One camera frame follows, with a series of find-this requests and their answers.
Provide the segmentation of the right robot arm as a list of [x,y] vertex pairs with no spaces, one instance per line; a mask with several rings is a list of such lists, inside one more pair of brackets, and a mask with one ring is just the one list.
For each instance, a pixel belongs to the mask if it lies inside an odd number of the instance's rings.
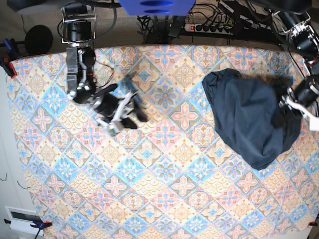
[[100,115],[99,126],[112,133],[119,133],[125,128],[136,129],[137,125],[129,115],[134,113],[140,122],[147,122],[147,115],[140,108],[136,97],[137,91],[129,90],[124,97],[112,95],[118,87],[116,83],[99,86],[94,74],[96,54],[94,41],[96,7],[113,10],[114,28],[117,8],[120,4],[103,3],[91,0],[73,0],[61,8],[63,19],[57,27],[66,49],[68,97],[79,105],[86,105]]

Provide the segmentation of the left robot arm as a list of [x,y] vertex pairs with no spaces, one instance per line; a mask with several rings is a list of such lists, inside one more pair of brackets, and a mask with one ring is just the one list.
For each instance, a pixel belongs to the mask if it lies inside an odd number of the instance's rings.
[[283,98],[284,105],[309,118],[310,130],[319,130],[319,35],[311,26],[308,10],[311,0],[270,0],[268,8],[276,11],[288,39],[285,45],[303,57],[310,74]]

